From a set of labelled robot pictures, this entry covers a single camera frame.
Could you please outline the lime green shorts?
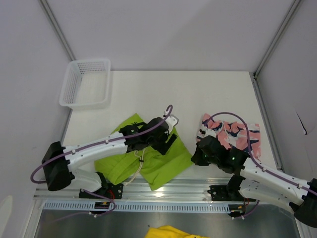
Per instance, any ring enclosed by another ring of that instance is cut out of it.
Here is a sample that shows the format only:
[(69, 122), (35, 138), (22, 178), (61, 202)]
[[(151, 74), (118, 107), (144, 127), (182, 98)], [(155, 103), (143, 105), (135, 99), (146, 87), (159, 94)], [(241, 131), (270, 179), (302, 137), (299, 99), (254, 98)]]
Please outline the lime green shorts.
[[(95, 170), (102, 173), (112, 184), (117, 185), (132, 177), (140, 166), (138, 156), (142, 152), (129, 152), (101, 158), (94, 162)], [(177, 137), (165, 155), (152, 147), (144, 152), (143, 165), (138, 174), (149, 184), (152, 191), (157, 190), (193, 165), (192, 155), (180, 137)]]

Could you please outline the pink shark print shorts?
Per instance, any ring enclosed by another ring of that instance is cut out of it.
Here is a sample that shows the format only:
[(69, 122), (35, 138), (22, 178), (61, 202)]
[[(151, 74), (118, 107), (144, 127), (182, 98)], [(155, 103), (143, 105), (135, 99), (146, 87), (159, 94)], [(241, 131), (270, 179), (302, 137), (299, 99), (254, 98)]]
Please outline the pink shark print shorts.
[(209, 119), (209, 114), (202, 117), (201, 127), (198, 130), (196, 141), (200, 141), (206, 135), (214, 136), (219, 140), (221, 145), (227, 149), (233, 147), (248, 151), (247, 132), (250, 135), (250, 146), (252, 155), (255, 159), (260, 160), (261, 156), (261, 131), (257, 123), (228, 122), (224, 120)]

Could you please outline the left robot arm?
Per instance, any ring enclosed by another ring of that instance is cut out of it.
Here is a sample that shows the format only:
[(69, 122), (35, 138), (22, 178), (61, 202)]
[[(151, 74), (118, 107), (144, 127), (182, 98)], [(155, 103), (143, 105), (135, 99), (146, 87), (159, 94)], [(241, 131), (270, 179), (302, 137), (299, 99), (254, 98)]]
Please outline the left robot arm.
[(107, 194), (106, 179), (100, 172), (88, 172), (81, 166), (101, 158), (140, 151), (152, 147), (165, 155), (177, 135), (172, 133), (178, 124), (174, 115), (157, 117), (149, 123), (135, 122), (91, 144), (63, 147), (52, 143), (42, 159), (45, 180), (49, 191), (59, 191), (70, 185), (87, 189), (96, 198)]

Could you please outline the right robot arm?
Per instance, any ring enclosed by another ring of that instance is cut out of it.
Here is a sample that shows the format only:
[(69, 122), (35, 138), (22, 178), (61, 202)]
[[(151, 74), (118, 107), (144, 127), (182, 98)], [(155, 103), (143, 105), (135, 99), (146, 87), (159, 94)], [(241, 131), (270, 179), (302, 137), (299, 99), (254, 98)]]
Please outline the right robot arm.
[(301, 223), (317, 226), (317, 180), (306, 181), (272, 169), (237, 148), (227, 149), (213, 136), (206, 136), (196, 144), (192, 162), (197, 166), (216, 165), (231, 174), (222, 195), (213, 188), (209, 194), (218, 199), (264, 201), (282, 208)]

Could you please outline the white perforated plastic basket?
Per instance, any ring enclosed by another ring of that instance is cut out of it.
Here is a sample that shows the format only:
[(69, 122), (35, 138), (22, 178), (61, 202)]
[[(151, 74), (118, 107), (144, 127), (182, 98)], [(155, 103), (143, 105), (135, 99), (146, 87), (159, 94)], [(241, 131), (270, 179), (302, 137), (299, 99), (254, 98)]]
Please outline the white perforated plastic basket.
[(72, 110), (103, 109), (110, 103), (109, 59), (71, 61), (66, 68), (59, 104)]

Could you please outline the yellow cloth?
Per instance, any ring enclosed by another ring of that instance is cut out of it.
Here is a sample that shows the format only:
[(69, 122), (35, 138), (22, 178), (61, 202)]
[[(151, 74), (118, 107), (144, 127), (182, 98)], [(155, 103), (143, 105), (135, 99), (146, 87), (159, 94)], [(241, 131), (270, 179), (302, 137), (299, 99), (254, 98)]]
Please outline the yellow cloth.
[(145, 238), (204, 238), (204, 236), (189, 234), (172, 226), (149, 228)]

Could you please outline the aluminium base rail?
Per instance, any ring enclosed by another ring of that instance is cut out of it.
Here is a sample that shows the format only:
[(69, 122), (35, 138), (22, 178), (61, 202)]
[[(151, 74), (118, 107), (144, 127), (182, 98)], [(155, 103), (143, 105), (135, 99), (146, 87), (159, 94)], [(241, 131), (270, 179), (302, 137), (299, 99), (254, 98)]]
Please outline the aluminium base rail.
[[(203, 202), (210, 199), (207, 191), (210, 185), (226, 185), (229, 178), (173, 179), (161, 188), (152, 191), (146, 181), (137, 178), (125, 186), (120, 201), (127, 202)], [(48, 191), (45, 185), (38, 185), (34, 199), (77, 200), (79, 189), (66, 188)]]

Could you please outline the right aluminium frame post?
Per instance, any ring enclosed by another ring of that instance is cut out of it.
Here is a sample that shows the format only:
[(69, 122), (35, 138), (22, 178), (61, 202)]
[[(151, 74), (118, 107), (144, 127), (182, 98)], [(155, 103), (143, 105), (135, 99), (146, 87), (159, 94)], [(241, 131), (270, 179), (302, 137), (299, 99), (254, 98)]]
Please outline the right aluminium frame post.
[(261, 71), (264, 69), (265, 65), (268, 63), (270, 57), (274, 53), (275, 49), (277, 48), (279, 42), (281, 41), (282, 37), (284, 36), (285, 32), (287, 31), (288, 27), (290, 26), (293, 18), (297, 14), (298, 10), (300, 9), (304, 0), (293, 0), (291, 2), (290, 7), (286, 11), (285, 16), (283, 17), (277, 31), (275, 32), (272, 40), (270, 41), (264, 55), (262, 56), (260, 62), (258, 63), (254, 73), (253, 78), (257, 79)]

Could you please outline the aluminium frame post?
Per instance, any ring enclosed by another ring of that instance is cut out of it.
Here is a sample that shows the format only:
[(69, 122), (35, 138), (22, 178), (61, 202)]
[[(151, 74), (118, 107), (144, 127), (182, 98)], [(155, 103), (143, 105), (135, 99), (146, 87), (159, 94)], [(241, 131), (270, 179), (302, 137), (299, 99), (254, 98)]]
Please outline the aluminium frame post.
[(43, 11), (44, 15), (46, 16), (52, 30), (54, 31), (66, 57), (70, 61), (76, 60), (76, 57), (73, 53), (73, 50), (71, 49), (49, 2), (47, 0), (38, 0), (38, 3), (40, 5), (40, 7), (42, 8), (42, 11)]
[(291, 2), (290, 7), (286, 11), (285, 16), (283, 17), (277, 31), (275, 32), (272, 40), (270, 41), (264, 55), (262, 56), (260, 62), (258, 63), (254, 73), (253, 78), (257, 79), (261, 71), (264, 69), (265, 65), (268, 63), (270, 57), (274, 53), (275, 49), (277, 48), (279, 42), (281, 41), (282, 37), (284, 36), (285, 32), (287, 31), (288, 27), (290, 26), (293, 18), (297, 14), (298, 10), (300, 9), (304, 0), (293, 0)]

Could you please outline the left aluminium frame post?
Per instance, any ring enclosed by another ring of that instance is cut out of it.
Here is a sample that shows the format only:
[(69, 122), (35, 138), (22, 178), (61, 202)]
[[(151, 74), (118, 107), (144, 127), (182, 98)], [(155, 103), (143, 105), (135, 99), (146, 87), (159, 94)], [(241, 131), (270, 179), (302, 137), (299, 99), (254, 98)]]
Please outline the left aluminium frame post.
[(40, 5), (40, 7), (42, 8), (42, 11), (43, 11), (44, 15), (46, 16), (52, 30), (54, 31), (66, 57), (70, 61), (76, 60), (76, 57), (73, 53), (73, 50), (71, 49), (49, 2), (47, 0), (38, 0), (38, 3)]

